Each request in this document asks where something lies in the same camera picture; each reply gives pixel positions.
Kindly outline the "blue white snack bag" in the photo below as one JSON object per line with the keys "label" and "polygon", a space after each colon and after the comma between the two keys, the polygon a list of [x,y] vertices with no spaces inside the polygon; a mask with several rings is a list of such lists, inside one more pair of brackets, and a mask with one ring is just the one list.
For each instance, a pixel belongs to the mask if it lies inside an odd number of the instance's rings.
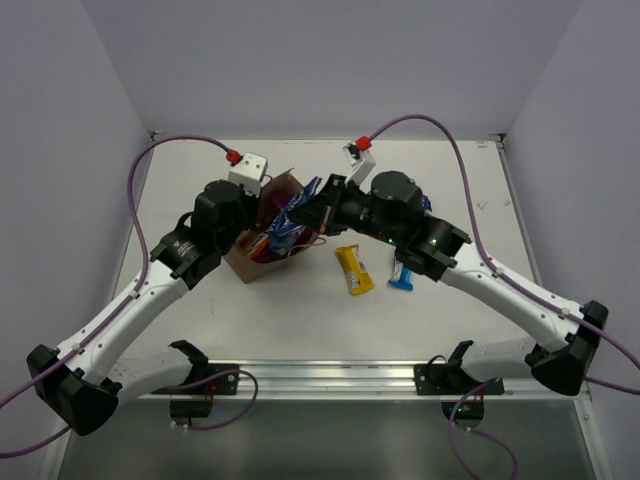
{"label": "blue white snack bag", "polygon": [[421,193],[421,204],[423,207],[423,210],[425,212],[431,212],[432,211],[432,203],[431,200],[429,199],[429,197],[423,192],[423,190],[421,188],[418,188],[418,190]]}

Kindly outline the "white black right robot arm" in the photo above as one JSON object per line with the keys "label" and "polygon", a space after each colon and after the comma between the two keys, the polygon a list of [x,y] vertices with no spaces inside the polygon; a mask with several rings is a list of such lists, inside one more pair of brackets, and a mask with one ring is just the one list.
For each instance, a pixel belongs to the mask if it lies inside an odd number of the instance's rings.
{"label": "white black right robot arm", "polygon": [[466,393],[492,378],[531,375],[555,393],[579,393],[600,343],[593,330],[604,327],[607,308],[563,299],[488,263],[468,234],[425,211],[420,188],[405,174],[380,173],[369,192],[333,175],[290,217],[326,236],[351,229],[388,243],[413,273],[474,297],[525,332],[514,341],[460,342],[445,364],[426,370],[442,391]]}

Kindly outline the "yellow snack packet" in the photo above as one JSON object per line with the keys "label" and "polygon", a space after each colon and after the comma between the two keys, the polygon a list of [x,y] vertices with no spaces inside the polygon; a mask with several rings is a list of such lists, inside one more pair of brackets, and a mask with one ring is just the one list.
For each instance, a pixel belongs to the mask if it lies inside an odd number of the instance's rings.
{"label": "yellow snack packet", "polygon": [[361,295],[374,288],[374,282],[360,258],[358,244],[338,247],[334,253],[343,270],[351,295]]}

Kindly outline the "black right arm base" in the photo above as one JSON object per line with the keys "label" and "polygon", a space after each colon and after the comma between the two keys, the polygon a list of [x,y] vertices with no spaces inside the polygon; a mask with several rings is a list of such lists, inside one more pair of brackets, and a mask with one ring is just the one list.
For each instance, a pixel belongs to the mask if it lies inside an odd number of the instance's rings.
{"label": "black right arm base", "polygon": [[[416,394],[422,396],[456,396],[468,393],[479,385],[462,368],[463,348],[469,344],[457,347],[448,358],[436,355],[426,363],[413,366],[413,380]],[[464,400],[455,408],[455,401],[441,403],[443,415],[446,418],[455,413],[454,420],[458,424],[478,426],[485,414],[484,399],[486,395],[501,396],[505,393],[502,380],[494,381],[483,390]]]}

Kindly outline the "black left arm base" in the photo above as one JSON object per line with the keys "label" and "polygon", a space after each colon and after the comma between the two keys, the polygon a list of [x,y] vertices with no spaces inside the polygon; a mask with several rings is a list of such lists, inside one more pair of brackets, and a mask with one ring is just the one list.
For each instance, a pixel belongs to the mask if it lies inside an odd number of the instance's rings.
{"label": "black left arm base", "polygon": [[236,370],[238,364],[232,363],[207,363],[196,368],[183,382],[191,385],[218,374],[212,382],[202,384],[189,389],[172,392],[169,388],[153,391],[153,395],[169,395],[169,415],[176,423],[188,423],[194,420],[207,418],[213,410],[214,400],[217,397],[233,396],[237,393],[239,383]]}

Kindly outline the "light blue snack bar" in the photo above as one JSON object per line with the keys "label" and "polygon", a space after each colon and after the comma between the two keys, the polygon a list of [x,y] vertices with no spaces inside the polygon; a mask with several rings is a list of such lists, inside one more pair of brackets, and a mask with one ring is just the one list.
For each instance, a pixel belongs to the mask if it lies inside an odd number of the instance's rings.
{"label": "light blue snack bar", "polygon": [[387,284],[395,289],[412,291],[414,286],[411,281],[411,274],[412,272],[401,262],[395,262],[392,275],[387,281]]}

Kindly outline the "dark blue snack packet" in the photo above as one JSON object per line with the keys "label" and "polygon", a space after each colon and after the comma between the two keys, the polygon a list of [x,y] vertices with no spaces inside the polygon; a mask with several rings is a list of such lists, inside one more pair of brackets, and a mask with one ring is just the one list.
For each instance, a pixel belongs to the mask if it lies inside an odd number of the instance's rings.
{"label": "dark blue snack packet", "polygon": [[270,191],[277,188],[300,190],[266,229],[269,238],[268,248],[276,259],[296,255],[316,241],[317,235],[311,229],[295,223],[291,213],[296,206],[306,203],[316,194],[321,181],[319,176],[314,176],[308,183],[302,185],[293,175],[286,173],[267,184]]}

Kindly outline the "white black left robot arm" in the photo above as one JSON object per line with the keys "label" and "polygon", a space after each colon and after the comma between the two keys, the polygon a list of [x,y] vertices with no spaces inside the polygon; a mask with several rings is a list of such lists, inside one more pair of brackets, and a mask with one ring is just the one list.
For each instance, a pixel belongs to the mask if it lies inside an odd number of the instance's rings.
{"label": "white black left robot arm", "polygon": [[240,234],[255,224],[258,209],[258,195],[225,180],[209,183],[125,290],[57,347],[39,345],[29,353],[38,397],[76,434],[95,432],[119,405],[139,396],[193,393],[210,383],[207,356],[185,340],[146,358],[122,355],[156,317],[220,265]]}

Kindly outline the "brown paper bag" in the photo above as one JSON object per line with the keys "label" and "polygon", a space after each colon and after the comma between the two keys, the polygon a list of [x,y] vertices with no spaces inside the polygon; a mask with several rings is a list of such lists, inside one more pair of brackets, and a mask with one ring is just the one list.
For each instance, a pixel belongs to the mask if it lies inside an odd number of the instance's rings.
{"label": "brown paper bag", "polygon": [[[270,191],[270,188],[267,186],[267,184],[273,179],[277,178],[278,176],[286,173],[290,173],[291,175],[293,175],[292,170],[289,169],[269,179],[266,182],[266,184],[262,188],[262,192],[260,196],[260,204],[261,204],[261,199],[265,196],[267,192]],[[258,210],[258,221],[259,221],[259,213],[261,212],[260,204],[259,204],[259,210]],[[234,246],[231,248],[229,253],[224,257],[224,260],[227,262],[230,268],[245,284],[251,283],[252,281],[256,280],[258,277],[261,277],[267,274],[268,272],[271,272],[276,268],[279,268],[280,266],[288,262],[290,259],[292,259],[298,254],[301,254],[305,250],[308,250],[315,246],[319,246],[320,244],[324,243],[324,240],[321,239],[319,235],[315,233],[317,235],[316,241],[309,248],[301,251],[296,255],[290,256],[288,258],[276,259],[270,253],[269,248],[267,246],[259,256],[256,256],[254,258],[249,258],[246,255],[246,248],[248,244],[256,236],[260,235],[261,233],[267,233],[266,229],[267,227],[261,226],[259,221],[255,229],[246,230],[239,236]]]}

